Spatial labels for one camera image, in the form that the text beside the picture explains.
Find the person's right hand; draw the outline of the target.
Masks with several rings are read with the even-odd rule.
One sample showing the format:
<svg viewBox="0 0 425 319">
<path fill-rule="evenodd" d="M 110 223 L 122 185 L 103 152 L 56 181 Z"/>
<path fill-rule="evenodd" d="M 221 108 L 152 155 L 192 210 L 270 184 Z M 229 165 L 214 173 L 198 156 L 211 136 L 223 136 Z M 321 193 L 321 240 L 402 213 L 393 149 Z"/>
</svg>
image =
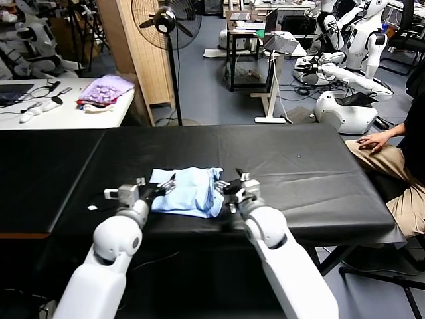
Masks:
<svg viewBox="0 0 425 319">
<path fill-rule="evenodd" d="M 362 136 L 356 142 L 359 144 L 360 150 L 370 150 L 371 154 L 375 154 L 382 150 L 389 139 L 390 136 L 386 132 L 379 132 Z"/>
</svg>

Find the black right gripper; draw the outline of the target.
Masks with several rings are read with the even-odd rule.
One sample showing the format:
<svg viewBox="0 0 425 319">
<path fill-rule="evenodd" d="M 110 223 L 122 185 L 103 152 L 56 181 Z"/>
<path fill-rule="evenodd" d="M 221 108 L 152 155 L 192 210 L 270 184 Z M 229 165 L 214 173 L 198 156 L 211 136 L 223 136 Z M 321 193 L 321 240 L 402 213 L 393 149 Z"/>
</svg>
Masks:
<svg viewBox="0 0 425 319">
<path fill-rule="evenodd" d="M 214 188 L 220 192 L 224 193 L 224 196 L 227 198 L 229 203 L 241 203 L 243 200 L 243 189 L 242 181 L 250 180 L 250 173 L 244 171 L 243 169 L 236 168 L 236 172 L 239 175 L 240 179 L 235 179 L 233 181 L 227 182 L 223 180 L 215 181 Z"/>
</svg>

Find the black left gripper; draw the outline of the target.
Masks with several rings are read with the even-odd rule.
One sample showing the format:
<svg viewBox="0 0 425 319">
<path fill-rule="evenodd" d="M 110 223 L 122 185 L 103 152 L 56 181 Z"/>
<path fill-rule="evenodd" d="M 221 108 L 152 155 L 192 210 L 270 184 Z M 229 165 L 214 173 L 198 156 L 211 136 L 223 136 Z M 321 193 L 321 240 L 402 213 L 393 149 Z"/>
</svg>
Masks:
<svg viewBox="0 0 425 319">
<path fill-rule="evenodd" d="M 138 187 L 139 198 L 146 203 L 152 203 L 157 196 L 165 196 L 175 189 L 176 174 L 174 173 L 167 181 L 158 184 L 146 184 L 144 177 L 136 179 Z"/>
</svg>

